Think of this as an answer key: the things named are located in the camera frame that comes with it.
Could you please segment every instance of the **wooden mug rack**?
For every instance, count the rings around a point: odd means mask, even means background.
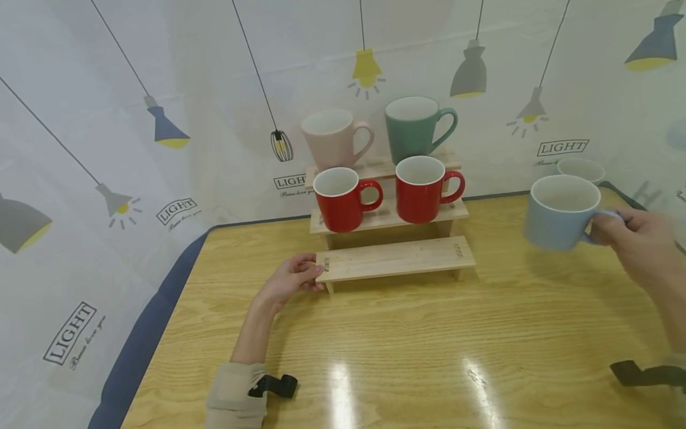
[[[450,151],[440,151],[432,156],[443,162],[446,170],[461,168],[457,156]],[[395,177],[395,165],[390,158],[372,158],[353,167],[360,180],[385,180]],[[309,167],[305,175],[305,188],[312,189],[314,178],[319,173],[316,167]],[[462,199],[441,205],[438,216],[432,220],[438,238],[394,244],[379,244],[357,248],[338,248],[337,236],[358,234],[382,228],[402,227],[411,224],[400,219],[395,200],[386,197],[381,206],[364,213],[362,224],[346,234],[334,233],[324,225],[319,209],[312,211],[309,232],[319,235],[326,250],[317,253],[317,263],[324,265],[324,273],[318,281],[327,285],[333,294],[334,283],[339,281],[370,279],[433,271],[449,271],[459,275],[463,268],[474,267],[476,261],[467,241],[455,236],[455,225],[459,219],[469,216]]]

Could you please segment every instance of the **sleeve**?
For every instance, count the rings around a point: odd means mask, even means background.
[[[264,364],[223,364],[207,397],[205,429],[259,429],[267,415],[267,395],[248,391],[267,373]]]
[[[686,369],[686,354],[674,353],[665,359],[665,365]],[[686,428],[686,389],[672,387],[674,395],[674,427]]]

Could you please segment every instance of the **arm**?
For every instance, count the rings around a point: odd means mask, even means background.
[[[673,353],[664,364],[686,369],[686,264],[674,245],[668,222],[660,215],[621,208],[624,222],[607,215],[593,220],[591,235],[611,245],[633,281],[652,299]],[[672,388],[674,424],[686,426],[686,392]]]
[[[298,290],[323,290],[315,278],[324,269],[303,253],[281,264],[252,300],[231,359],[217,372],[207,397],[206,429],[258,429],[267,397],[248,391],[267,373],[264,367],[274,317]]]

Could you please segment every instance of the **light blue mug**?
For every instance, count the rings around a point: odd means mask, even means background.
[[[580,240],[598,244],[585,232],[593,215],[622,218],[599,210],[599,204],[600,190],[584,178],[566,174],[540,178],[529,193],[524,236],[531,244],[553,251],[569,251]]]

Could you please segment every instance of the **wooden shelf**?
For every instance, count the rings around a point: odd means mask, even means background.
[[[465,219],[469,217],[469,212],[464,206],[462,199],[459,199],[450,204],[441,204],[438,216],[432,222],[442,222],[445,220]],[[409,225],[402,220],[396,212],[395,200],[384,200],[381,206],[372,211],[366,211],[363,214],[362,224],[351,232],[368,231],[370,229],[398,227],[400,225]],[[322,212],[319,209],[312,210],[312,217],[309,223],[310,234],[336,234],[328,230],[324,225],[322,219]]]
[[[457,155],[449,150],[437,150],[431,156],[445,165],[446,170],[459,170],[462,165]],[[395,177],[395,164],[390,158],[369,158],[353,166],[360,180],[376,179],[383,180]],[[312,189],[315,176],[319,174],[317,167],[308,167],[305,175],[305,189]]]
[[[323,251],[317,253],[317,262],[325,269],[317,281],[327,283],[329,293],[333,293],[334,281],[459,270],[476,265],[464,237]]]

